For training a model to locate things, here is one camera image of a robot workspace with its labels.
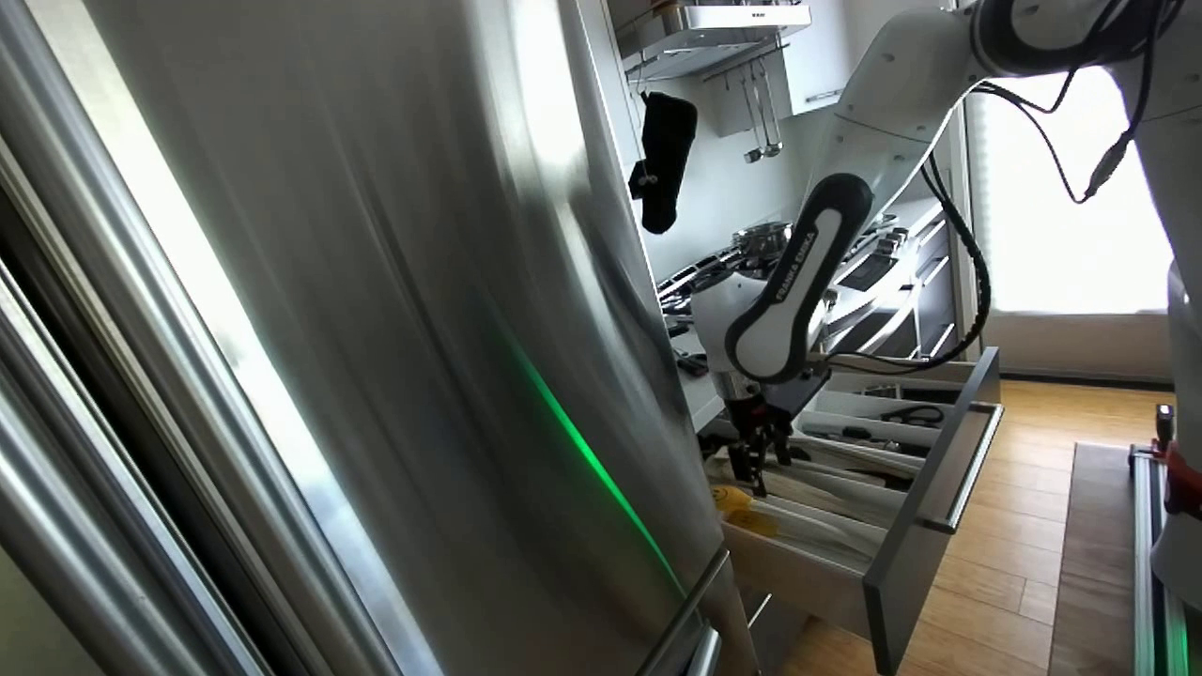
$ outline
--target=stainless steel refrigerator door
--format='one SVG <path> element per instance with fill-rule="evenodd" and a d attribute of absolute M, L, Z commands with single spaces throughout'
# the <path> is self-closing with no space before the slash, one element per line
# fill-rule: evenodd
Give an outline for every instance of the stainless steel refrigerator door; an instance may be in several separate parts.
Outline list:
<path fill-rule="evenodd" d="M 605 2 L 94 12 L 193 215 L 140 183 L 94 65 L 31 69 L 18 2 L 4 132 L 316 672 L 637 672 L 692 601 L 750 667 Z"/>

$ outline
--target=drawer handle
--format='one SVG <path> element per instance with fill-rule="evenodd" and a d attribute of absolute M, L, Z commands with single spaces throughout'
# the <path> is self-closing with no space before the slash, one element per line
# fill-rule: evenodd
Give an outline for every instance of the drawer handle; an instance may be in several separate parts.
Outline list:
<path fill-rule="evenodd" d="M 972 497 L 972 489 L 978 489 L 978 479 L 982 479 L 982 470 L 985 470 L 985 454 L 988 454 L 988 447 L 993 447 L 993 435 L 995 435 L 998 424 L 1003 424 L 1003 405 L 998 405 L 998 402 L 972 402 L 972 412 L 988 412 L 988 424 L 985 424 L 985 430 L 982 430 L 982 440 L 978 440 L 978 447 L 972 447 L 972 464 L 970 464 L 970 473 L 967 473 L 967 483 L 963 483 L 963 493 L 952 499 L 945 518 L 928 518 L 928 526 L 932 526 L 932 529 L 944 529 L 944 533 L 958 533 L 958 529 L 963 529 L 967 512 L 970 512 L 970 497 Z"/>

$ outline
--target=wooden floor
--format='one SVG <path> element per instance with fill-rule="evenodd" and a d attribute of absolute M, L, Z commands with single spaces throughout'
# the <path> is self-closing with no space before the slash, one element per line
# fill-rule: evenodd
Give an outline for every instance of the wooden floor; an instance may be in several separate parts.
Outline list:
<path fill-rule="evenodd" d="M 903 672 L 1048 672 L 1076 444 L 1154 440 L 1164 392 L 1003 382 L 1003 429 Z M 789 676 L 875 672 L 865 637 L 810 624 Z"/>

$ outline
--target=open drawer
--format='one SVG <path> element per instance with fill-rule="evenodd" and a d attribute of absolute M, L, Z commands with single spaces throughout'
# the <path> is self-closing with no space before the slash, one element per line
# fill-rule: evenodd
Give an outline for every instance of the open drawer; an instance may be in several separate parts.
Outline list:
<path fill-rule="evenodd" d="M 724 538 L 746 588 L 871 637 L 894 672 L 998 424 L 998 353 L 919 374 L 839 373 L 795 412 L 789 464 L 744 499 Z"/>

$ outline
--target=black mat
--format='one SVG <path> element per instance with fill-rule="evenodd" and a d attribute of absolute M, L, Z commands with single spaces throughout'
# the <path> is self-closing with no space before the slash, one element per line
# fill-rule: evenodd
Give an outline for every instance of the black mat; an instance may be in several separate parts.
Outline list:
<path fill-rule="evenodd" d="M 1126 449 L 1078 447 L 1068 497 L 1052 672 L 1131 672 Z"/>

